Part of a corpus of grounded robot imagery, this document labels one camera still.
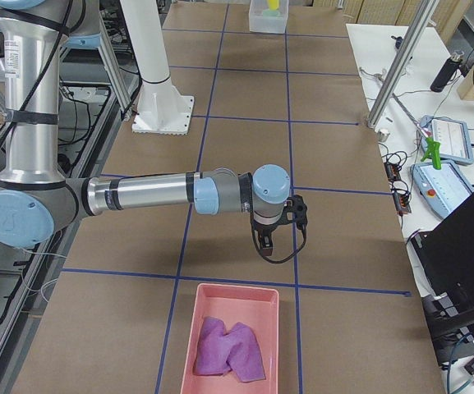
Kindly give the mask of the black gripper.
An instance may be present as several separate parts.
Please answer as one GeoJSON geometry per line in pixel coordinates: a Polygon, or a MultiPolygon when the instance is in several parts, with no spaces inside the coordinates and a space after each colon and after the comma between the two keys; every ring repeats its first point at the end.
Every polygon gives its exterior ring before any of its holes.
{"type": "Polygon", "coordinates": [[[252,222],[252,240],[254,247],[261,257],[271,257],[274,252],[273,233],[277,224],[262,224],[252,222]]]}

